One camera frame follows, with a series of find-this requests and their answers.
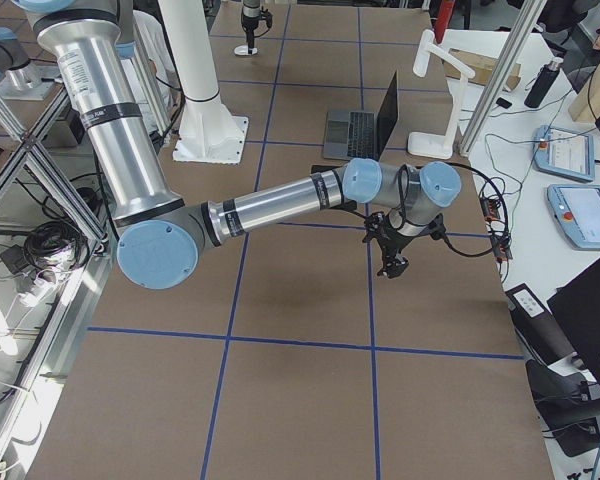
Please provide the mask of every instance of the laptop keyboard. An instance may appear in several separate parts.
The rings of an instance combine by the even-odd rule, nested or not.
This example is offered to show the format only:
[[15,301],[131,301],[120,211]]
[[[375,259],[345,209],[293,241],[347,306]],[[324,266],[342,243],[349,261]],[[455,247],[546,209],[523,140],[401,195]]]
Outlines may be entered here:
[[351,112],[347,155],[351,158],[373,158],[375,136],[373,113]]

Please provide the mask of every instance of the laptop touchpad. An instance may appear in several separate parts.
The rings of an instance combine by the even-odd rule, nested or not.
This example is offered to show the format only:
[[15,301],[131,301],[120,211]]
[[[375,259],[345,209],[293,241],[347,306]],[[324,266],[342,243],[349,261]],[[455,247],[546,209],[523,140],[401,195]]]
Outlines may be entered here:
[[326,143],[347,143],[349,122],[327,122]]

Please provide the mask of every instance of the white base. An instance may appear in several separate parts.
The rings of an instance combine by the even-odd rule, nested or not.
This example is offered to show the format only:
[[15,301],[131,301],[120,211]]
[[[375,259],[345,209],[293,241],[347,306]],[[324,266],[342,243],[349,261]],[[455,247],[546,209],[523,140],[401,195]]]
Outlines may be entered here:
[[453,146],[445,147],[444,143],[445,137],[443,135],[411,132],[407,142],[407,150],[411,155],[446,160],[453,155]]
[[236,54],[238,57],[252,57],[253,55],[256,55],[258,53],[258,48],[253,47],[251,53],[249,53],[248,46],[240,45],[239,47],[233,49],[233,53]]
[[[54,66],[38,66],[41,78],[59,78],[60,69]],[[53,81],[42,82],[35,88],[29,90],[16,90],[8,78],[3,78],[0,82],[0,96],[4,100],[28,100],[41,101],[49,96],[55,86]]]
[[231,117],[242,131],[242,138],[228,138],[218,145],[209,146],[206,151],[200,142],[192,137],[181,137],[173,150],[173,159],[178,162],[203,162],[237,165],[242,158],[244,139],[249,128],[247,117]]

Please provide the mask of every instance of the tablet screen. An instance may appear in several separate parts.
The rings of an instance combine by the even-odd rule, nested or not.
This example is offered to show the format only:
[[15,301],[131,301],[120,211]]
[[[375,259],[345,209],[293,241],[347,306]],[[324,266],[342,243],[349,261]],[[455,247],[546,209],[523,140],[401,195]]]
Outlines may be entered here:
[[600,190],[561,188],[560,192],[587,242],[600,243]]

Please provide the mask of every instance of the white cloth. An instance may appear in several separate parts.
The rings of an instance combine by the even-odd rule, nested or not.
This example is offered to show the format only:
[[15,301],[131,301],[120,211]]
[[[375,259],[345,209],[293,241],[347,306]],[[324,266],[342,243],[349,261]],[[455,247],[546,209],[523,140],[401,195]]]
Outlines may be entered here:
[[[138,10],[133,11],[133,17],[138,24],[138,31],[142,37],[142,43],[144,43],[145,49],[147,50],[147,56],[156,66],[156,76],[169,83],[175,78],[176,69],[171,61],[169,50],[167,49],[167,43],[164,39],[164,32],[162,26],[154,17],[145,12]],[[142,91],[140,81],[136,75],[136,71],[133,68],[131,59],[122,60],[122,68],[127,75],[131,92],[136,100],[136,103],[140,107],[142,112],[142,121],[147,129],[147,133],[151,133],[157,130],[158,126],[156,119],[153,116],[153,112],[149,107],[149,103]],[[171,92],[170,88],[166,85],[158,82],[158,88],[160,89],[160,95],[164,102],[167,111],[171,107]]]

